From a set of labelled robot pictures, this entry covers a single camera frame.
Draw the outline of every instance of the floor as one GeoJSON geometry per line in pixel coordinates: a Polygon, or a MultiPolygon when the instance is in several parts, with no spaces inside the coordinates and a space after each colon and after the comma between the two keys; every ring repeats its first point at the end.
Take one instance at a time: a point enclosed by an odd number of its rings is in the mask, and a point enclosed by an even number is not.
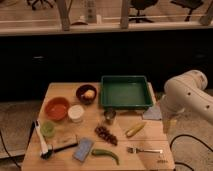
{"type": "MultiPolygon", "coordinates": [[[[49,0],[53,8],[46,3],[38,2],[33,11],[26,0],[3,0],[0,2],[0,28],[32,28],[35,26],[59,26],[60,17],[54,0],[49,0]]],[[[119,23],[121,16],[122,0],[96,0],[96,12],[102,16],[103,23],[119,23]]],[[[204,4],[193,11],[191,21],[197,21],[208,9],[211,0],[203,1],[204,4]]],[[[188,8],[171,3],[171,0],[159,0],[155,6],[146,8],[142,13],[154,22],[184,21],[189,12],[188,8]]],[[[74,0],[69,12],[71,23],[84,16],[84,0],[74,0]]]]}
{"type": "MultiPolygon", "coordinates": [[[[208,93],[213,95],[213,90],[208,91],[208,93]]],[[[5,144],[7,144],[11,154],[21,155],[26,151],[30,124],[37,117],[41,103],[42,101],[0,103],[0,125],[4,133],[5,144]]],[[[201,139],[211,148],[213,147],[213,127],[198,114],[186,110],[176,119],[177,123],[167,133],[169,142],[177,135],[189,134],[201,139]]],[[[176,139],[172,146],[172,153],[175,161],[184,162],[195,170],[213,170],[213,153],[190,137],[176,139]]],[[[19,170],[10,159],[5,158],[6,154],[2,145],[0,156],[2,158],[0,159],[0,171],[19,170]]],[[[16,157],[16,160],[21,165],[23,157],[16,157]]],[[[185,166],[177,165],[176,170],[188,171],[189,169],[185,166]]]]}

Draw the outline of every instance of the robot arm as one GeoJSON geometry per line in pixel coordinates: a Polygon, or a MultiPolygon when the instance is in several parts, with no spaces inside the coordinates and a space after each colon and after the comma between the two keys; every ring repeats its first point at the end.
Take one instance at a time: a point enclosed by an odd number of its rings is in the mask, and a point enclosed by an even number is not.
{"type": "Polygon", "coordinates": [[[203,91],[207,83],[206,76],[198,70],[169,79],[164,85],[165,96],[160,100],[163,120],[189,108],[213,124],[213,97],[203,91]]]}

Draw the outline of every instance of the orange bowl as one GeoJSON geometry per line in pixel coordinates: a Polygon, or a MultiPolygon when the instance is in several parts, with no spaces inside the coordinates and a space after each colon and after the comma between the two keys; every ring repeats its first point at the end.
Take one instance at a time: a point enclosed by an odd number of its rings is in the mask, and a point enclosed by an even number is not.
{"type": "Polygon", "coordinates": [[[44,111],[49,119],[58,121],[67,115],[69,107],[70,104],[66,98],[55,97],[48,101],[44,111]]]}
{"type": "Polygon", "coordinates": [[[90,84],[85,84],[80,86],[76,91],[76,96],[79,101],[85,105],[89,105],[93,103],[97,95],[97,90],[94,86],[90,84]]]}

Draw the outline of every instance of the green pepper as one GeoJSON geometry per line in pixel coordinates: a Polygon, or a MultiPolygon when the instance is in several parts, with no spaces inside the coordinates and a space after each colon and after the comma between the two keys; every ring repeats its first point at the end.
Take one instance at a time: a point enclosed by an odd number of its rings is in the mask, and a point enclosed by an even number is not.
{"type": "Polygon", "coordinates": [[[116,163],[117,163],[117,165],[119,165],[119,158],[118,158],[118,156],[115,153],[113,153],[113,152],[111,152],[109,150],[105,150],[105,149],[93,149],[92,152],[91,152],[91,154],[94,155],[94,156],[110,156],[110,157],[114,158],[115,161],[116,161],[116,163]]]}

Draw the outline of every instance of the red bowl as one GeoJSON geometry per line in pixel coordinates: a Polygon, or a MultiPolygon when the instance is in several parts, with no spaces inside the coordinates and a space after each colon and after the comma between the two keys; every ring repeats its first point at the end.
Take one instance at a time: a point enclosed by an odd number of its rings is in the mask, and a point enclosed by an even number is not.
{"type": "Polygon", "coordinates": [[[77,91],[76,91],[76,96],[79,99],[79,101],[85,105],[89,105],[91,103],[93,103],[93,101],[95,100],[97,95],[97,90],[94,86],[90,85],[90,84],[85,84],[80,86],[77,91]],[[92,90],[93,91],[93,97],[92,98],[85,98],[84,94],[88,91],[88,90],[92,90]]]}
{"type": "Polygon", "coordinates": [[[48,101],[44,111],[49,119],[58,121],[67,115],[69,107],[70,104],[66,98],[55,97],[48,101]]]}

